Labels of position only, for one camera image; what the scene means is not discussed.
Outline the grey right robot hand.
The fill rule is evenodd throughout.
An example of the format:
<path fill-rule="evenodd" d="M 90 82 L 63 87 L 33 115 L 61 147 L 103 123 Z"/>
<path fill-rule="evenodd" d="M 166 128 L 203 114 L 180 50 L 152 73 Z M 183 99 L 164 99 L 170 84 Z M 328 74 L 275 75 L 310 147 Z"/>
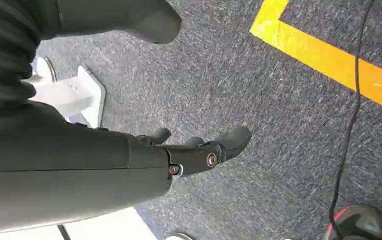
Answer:
<path fill-rule="evenodd" d="M 237 157 L 251 132 L 239 126 L 204 142 L 166 145 L 171 133 L 134 136 L 70 123 L 33 101 L 26 82 L 42 40 L 125 31 L 173 41 L 181 17 L 165 0 L 0 0 L 0 233 L 105 215 L 165 195 L 182 177 Z"/>

